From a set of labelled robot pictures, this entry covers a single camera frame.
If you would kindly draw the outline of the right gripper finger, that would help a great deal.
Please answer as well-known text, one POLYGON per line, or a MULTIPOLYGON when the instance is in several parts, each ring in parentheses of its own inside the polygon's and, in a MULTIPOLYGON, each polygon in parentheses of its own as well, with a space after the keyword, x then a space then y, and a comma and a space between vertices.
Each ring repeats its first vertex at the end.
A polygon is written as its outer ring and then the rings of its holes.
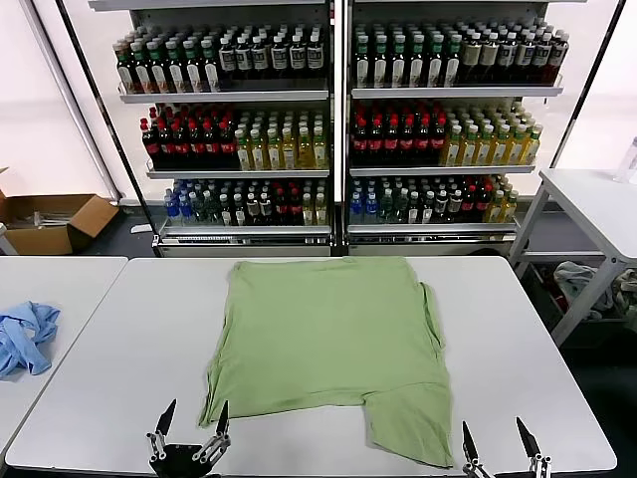
POLYGON ((466 421, 462 422, 463 451, 466 463, 463 472, 469 478, 491 478, 491 473, 486 469, 479 457, 473 436, 466 421))
POLYGON ((536 438, 518 416, 516 417, 516 424, 525 453, 530 461, 529 472, 535 478, 550 478, 551 458, 541 453, 536 438))

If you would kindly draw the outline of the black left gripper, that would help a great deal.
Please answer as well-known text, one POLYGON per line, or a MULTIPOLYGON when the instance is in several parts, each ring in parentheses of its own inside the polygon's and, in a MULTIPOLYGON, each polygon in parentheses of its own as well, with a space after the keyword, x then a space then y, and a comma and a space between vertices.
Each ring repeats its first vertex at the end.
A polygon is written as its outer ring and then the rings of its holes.
POLYGON ((150 447, 149 463, 157 477, 205 477, 231 445, 228 434, 229 402, 225 401, 214 435, 199 445, 168 444, 177 399, 174 398, 158 418, 153 431, 146 433, 150 447))

